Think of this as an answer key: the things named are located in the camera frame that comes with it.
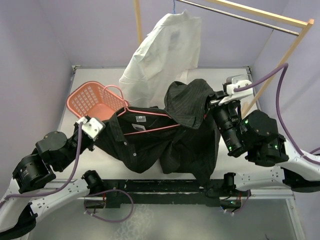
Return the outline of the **dark pinstriped shirt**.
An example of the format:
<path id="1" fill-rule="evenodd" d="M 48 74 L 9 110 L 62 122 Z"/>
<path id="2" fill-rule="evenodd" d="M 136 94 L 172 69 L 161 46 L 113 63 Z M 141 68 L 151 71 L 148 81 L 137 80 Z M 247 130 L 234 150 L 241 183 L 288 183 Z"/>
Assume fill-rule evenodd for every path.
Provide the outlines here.
<path id="1" fill-rule="evenodd" d="M 135 117 L 115 115 L 104 121 L 105 129 L 96 146 L 124 163 L 131 171 L 143 173 L 159 162 L 164 174 L 190 173 L 201 187 L 207 187 L 216 167 L 220 133 L 213 117 L 205 117 L 207 97 L 214 90 L 204 79 L 189 84 L 173 82 L 164 97 L 164 108 L 134 107 L 137 111 L 167 114 L 143 123 L 147 130 L 179 124 L 164 130 L 133 135 L 139 126 Z"/>

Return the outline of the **pink wire hanger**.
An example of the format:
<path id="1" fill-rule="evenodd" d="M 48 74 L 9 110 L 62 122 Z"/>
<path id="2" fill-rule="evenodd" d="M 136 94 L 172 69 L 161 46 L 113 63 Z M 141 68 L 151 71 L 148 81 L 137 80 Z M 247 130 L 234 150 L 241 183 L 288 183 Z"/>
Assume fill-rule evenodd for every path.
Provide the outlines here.
<path id="1" fill-rule="evenodd" d="M 151 117 L 152 120 L 155 120 L 155 119 L 158 119 L 159 117 L 171 119 L 171 116 L 168 114 L 164 114 L 164 113 L 156 113 L 156 112 L 150 112 L 150 111 L 139 111 L 139 110 L 130 109 L 129 105 L 127 104 L 127 102 L 124 99 L 124 95 L 123 95 L 122 90 L 115 85 L 105 86 L 102 90 L 102 97 L 104 97 L 105 91 L 108 90 L 110 87 L 113 87 L 113 88 L 116 88 L 119 90 L 121 96 L 116 95 L 116 97 L 119 97 L 119 99 L 123 105 L 123 107 L 120 110 L 117 110 L 113 115 L 118 120 L 120 119 L 121 116 L 127 116 L 131 120 L 134 120 L 133 117 L 135 117 L 135 121 L 137 122 L 137 125 L 138 125 L 138 128 L 135 129 L 135 132 L 124 133 L 123 134 L 124 136 L 142 134 L 142 133 L 150 133 L 150 132 L 166 130 L 166 129 L 175 128 L 175 127 L 180 126 L 180 124 L 176 123 L 176 124 L 171 124 L 171 125 L 165 125 L 165 126 L 158 127 L 158 128 L 146 129 L 144 126 L 142 126 L 142 124 L 147 122 L 147 117 Z"/>

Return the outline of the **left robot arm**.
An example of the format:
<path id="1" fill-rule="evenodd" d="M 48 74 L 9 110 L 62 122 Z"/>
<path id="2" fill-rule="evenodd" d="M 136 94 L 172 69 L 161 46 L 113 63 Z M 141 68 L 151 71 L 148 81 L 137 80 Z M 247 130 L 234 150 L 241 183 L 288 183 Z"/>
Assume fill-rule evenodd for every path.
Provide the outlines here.
<path id="1" fill-rule="evenodd" d="M 104 184 L 95 170 L 86 171 L 77 180 L 73 180 L 72 171 L 61 187 L 44 189 L 56 178 L 56 171 L 63 171 L 71 163 L 77 168 L 80 154 L 86 149 L 93 151 L 105 127 L 100 120 L 86 116 L 75 123 L 70 138 L 60 131 L 52 131 L 36 143 L 32 153 L 17 164 L 0 201 L 2 240 L 27 235 L 38 222 L 77 198 L 101 194 Z"/>

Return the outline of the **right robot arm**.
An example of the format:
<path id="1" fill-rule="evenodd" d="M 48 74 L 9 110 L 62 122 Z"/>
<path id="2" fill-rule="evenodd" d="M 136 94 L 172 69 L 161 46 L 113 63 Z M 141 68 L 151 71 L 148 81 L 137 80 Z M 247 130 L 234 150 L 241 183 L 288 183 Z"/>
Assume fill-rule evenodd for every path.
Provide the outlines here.
<path id="1" fill-rule="evenodd" d="M 228 172 L 222 190 L 228 196 L 237 192 L 268 187 L 287 187 L 293 192 L 320 190 L 320 157 L 296 150 L 278 131 L 277 121 L 261 110 L 241 116 L 241 102 L 228 100 L 222 91 L 208 97 L 206 105 L 228 150 L 228 156 L 244 158 L 266 171 Z"/>

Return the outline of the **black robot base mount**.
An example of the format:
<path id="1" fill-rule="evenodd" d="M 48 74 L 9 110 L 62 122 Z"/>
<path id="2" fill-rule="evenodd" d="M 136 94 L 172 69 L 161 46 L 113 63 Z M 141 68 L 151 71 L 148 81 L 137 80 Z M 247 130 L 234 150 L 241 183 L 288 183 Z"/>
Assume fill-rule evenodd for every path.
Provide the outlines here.
<path id="1" fill-rule="evenodd" d="M 219 207 L 220 200 L 236 197 L 241 191 L 228 187 L 223 179 L 212 179 L 202 187 L 196 180 L 187 179 L 104 179 L 105 190 L 120 189 L 127 192 L 136 205 L 205 205 Z M 120 192 L 110 192 L 123 204 L 129 199 Z"/>

